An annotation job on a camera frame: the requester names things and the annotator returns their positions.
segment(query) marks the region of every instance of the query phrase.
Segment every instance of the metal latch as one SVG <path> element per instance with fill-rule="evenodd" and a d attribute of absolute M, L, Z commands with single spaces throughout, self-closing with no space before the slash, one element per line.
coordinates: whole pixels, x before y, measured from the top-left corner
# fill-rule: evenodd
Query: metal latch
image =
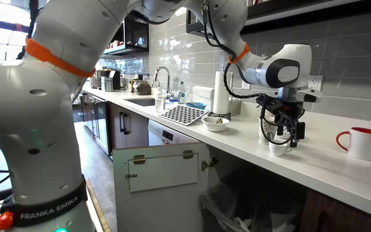
<path fill-rule="evenodd" d="M 134 156 L 134 164 L 143 164 L 146 162 L 146 156 L 145 155 L 135 155 Z"/>
<path fill-rule="evenodd" d="M 183 159 L 188 160 L 194 157 L 194 152 L 192 150 L 185 150 L 183 151 Z"/>
<path fill-rule="evenodd" d="M 208 168 L 214 167 L 218 163 L 218 159 L 216 157 L 212 158 L 210 163 L 207 163 L 205 160 L 201 162 L 201 170 L 205 171 Z"/>
<path fill-rule="evenodd" d="M 137 177 L 137 174 L 125 175 L 125 178 L 133 178 L 133 177 Z"/>

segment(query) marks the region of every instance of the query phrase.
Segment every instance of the gray tile backsplash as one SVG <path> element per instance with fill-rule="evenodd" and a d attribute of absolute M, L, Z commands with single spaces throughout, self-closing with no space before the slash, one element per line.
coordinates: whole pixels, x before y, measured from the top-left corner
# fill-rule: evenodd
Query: gray tile backsplash
<path fill-rule="evenodd" d="M 172 17 L 161 25 L 150 25 L 148 54 L 106 60 L 125 72 L 126 78 L 135 73 L 150 73 L 166 66 L 171 72 L 171 88 L 178 90 L 184 81 L 187 87 L 213 86 L 215 72 L 222 71 L 228 60 L 225 52 L 210 47 L 203 37 L 186 33 L 186 14 Z M 284 44 L 303 43 L 312 47 L 311 75 L 324 75 L 320 103 L 305 103 L 307 111 L 371 120 L 371 14 L 353 16 L 313 24 L 298 25 L 256 34 L 242 35 L 250 51 L 259 56 L 271 56 Z M 233 91 L 236 94 L 264 92 L 271 96 L 276 90 L 252 85 L 242 90 L 242 79 L 236 65 Z M 159 79 L 166 85 L 165 71 Z"/>

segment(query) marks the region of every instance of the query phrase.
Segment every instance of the white countertop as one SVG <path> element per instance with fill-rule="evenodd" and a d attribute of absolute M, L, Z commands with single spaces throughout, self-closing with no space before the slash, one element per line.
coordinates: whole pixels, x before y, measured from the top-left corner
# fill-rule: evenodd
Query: white countertop
<path fill-rule="evenodd" d="M 105 92 L 87 85 L 83 90 L 371 214 L 371 161 L 349 157 L 335 142 L 336 134 L 350 125 L 371 128 L 371 122 L 307 112 L 302 117 L 306 138 L 289 153 L 274 157 L 268 145 L 258 143 L 257 116 L 248 116 L 246 110 L 234 116 L 224 131 L 210 132 L 199 120 L 184 126 L 159 117 L 154 106 L 124 100 L 150 95 Z M 341 141 L 347 144 L 344 137 Z"/>

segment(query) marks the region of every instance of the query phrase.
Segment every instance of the red and white mug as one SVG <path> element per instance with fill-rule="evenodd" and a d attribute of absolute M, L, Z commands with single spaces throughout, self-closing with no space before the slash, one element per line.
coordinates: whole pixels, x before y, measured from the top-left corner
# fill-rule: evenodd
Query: red and white mug
<path fill-rule="evenodd" d="M 350 134 L 349 148 L 344 147 L 339 142 L 339 137 Z M 362 127 L 352 127 L 350 131 L 340 132 L 336 137 L 337 144 L 349 155 L 360 160 L 371 160 L 371 129 Z"/>

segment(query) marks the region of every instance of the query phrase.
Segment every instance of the faucet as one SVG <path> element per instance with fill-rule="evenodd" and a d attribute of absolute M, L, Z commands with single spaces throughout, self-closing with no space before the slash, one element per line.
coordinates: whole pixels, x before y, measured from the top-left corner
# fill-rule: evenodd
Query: faucet
<path fill-rule="evenodd" d="M 173 96 L 173 91 L 170 89 L 170 71 L 165 66 L 160 66 L 155 73 L 154 81 L 158 81 L 159 86 L 159 80 L 157 79 L 158 73 L 161 69 L 165 69 L 167 71 L 167 96 L 166 99 L 170 99 Z"/>

